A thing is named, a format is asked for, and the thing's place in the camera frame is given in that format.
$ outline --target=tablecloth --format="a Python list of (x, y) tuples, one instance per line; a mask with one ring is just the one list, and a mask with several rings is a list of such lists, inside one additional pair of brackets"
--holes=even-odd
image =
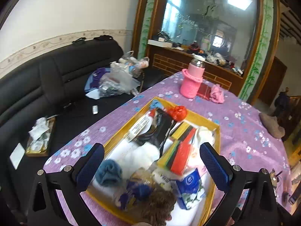
[[(225, 102), (223, 104), (216, 104), (198, 96), (187, 99), (179, 93), (182, 80), (182, 73), (176, 73), (132, 98), (58, 150), (46, 161), (44, 170), (47, 173), (57, 172), (66, 165), (74, 165), (81, 156), (87, 154), (94, 143), (106, 143), (136, 112), (153, 97), (158, 96), (177, 105), (184, 105), (220, 125), (221, 155), (225, 156), (230, 164), (238, 164), (243, 170), (255, 172), (263, 167), (269, 172), (273, 168), (276, 173), (283, 170), (280, 175), (276, 198), (277, 202), (281, 203), (283, 191), (288, 191), (291, 194), (287, 155), (282, 140), (273, 138), (263, 127), (258, 116), (259, 111), (229, 91), (224, 91)], [(209, 86), (213, 85), (206, 80), (204, 83)], [(104, 210), (86, 192), (82, 192), (81, 196), (102, 225), (128, 225)], [(223, 192), (216, 189), (212, 210), (217, 206), (222, 196)], [(242, 207), (246, 196), (247, 191), (244, 191), (238, 203), (239, 207)], [(69, 222), (77, 225), (61, 191), (58, 191), (58, 198)]]

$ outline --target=pink bottle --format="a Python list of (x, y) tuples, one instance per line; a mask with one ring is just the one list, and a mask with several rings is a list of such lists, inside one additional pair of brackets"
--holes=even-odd
[(194, 98), (198, 93), (205, 71), (202, 61), (205, 61), (202, 56), (195, 55), (195, 58), (190, 62), (188, 69), (182, 70), (184, 80), (180, 93), (186, 98)]

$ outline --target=black leather couch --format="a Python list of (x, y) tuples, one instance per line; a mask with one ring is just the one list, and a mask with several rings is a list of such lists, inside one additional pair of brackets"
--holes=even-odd
[[(108, 37), (68, 45), (31, 59), (0, 79), (0, 186), (8, 206), (25, 215), (32, 182), (48, 157), (23, 156), (17, 170), (9, 156), (18, 143), (25, 148), (35, 120), (59, 114), (50, 142), (53, 155), (72, 138), (106, 116), (133, 95), (93, 100), (85, 83), (94, 70), (109, 67), (123, 51)], [(144, 89), (161, 81), (156, 69), (145, 70)], [(93, 115), (92, 106), (98, 105)]]

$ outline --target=blue tissue pack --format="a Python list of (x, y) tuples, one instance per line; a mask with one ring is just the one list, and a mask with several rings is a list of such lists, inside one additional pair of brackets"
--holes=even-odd
[(190, 210), (206, 197), (197, 168), (182, 181), (171, 180), (170, 183), (181, 209)]

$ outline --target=silver screw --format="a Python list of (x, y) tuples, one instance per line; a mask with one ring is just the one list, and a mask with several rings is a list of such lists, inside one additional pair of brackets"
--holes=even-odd
[(233, 169), (234, 169), (235, 171), (240, 171), (241, 168), (240, 168), (239, 165), (234, 165), (234, 166), (233, 166)]
[(44, 170), (38, 170), (38, 175), (41, 176), (44, 173)]
[(262, 168), (261, 171), (262, 171), (262, 173), (264, 173), (264, 174), (268, 174), (268, 171), (267, 171), (265, 168)]
[(72, 166), (65, 166), (64, 171), (69, 172), (72, 169)]

